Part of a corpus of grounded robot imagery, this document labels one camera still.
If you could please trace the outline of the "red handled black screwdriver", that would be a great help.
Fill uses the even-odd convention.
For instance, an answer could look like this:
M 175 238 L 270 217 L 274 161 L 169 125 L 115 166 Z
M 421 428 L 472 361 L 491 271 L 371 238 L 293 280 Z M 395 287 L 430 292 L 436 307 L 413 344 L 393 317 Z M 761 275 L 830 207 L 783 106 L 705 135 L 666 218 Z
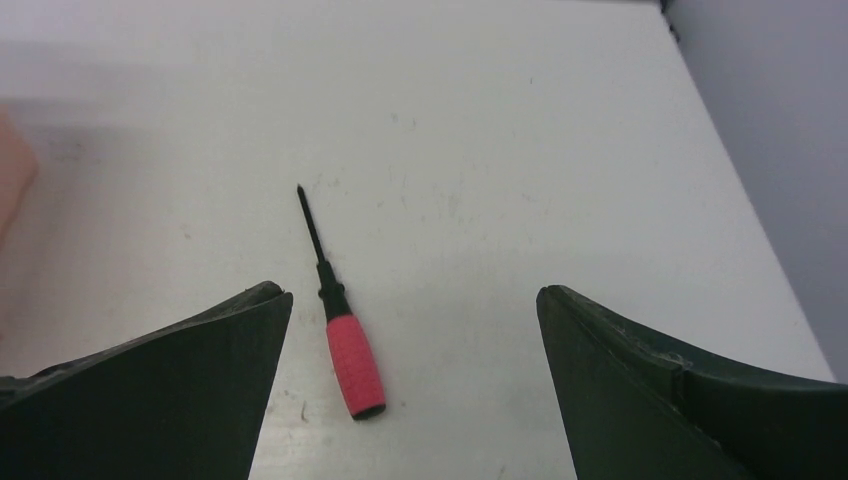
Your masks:
M 362 324 L 347 301 L 345 287 L 326 258 L 302 186 L 297 187 L 297 195 L 317 258 L 318 295 L 327 319 L 326 335 L 335 375 L 352 419 L 368 420 L 387 407 L 378 365 Z

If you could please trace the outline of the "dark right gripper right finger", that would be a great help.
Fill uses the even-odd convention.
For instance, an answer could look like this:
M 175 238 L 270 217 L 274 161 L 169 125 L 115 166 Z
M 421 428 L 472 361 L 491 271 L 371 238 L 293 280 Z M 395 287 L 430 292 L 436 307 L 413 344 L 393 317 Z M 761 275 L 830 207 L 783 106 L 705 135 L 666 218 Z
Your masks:
M 560 285 L 536 298 L 581 479 L 843 479 L 847 388 L 741 363 Z

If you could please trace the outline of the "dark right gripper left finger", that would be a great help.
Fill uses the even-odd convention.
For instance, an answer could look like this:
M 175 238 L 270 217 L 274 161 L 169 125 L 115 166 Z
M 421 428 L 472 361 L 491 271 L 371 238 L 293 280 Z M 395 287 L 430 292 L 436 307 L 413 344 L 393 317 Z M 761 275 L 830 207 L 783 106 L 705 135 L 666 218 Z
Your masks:
M 188 319 L 1 379 L 5 479 L 245 479 L 293 307 L 264 281 Z

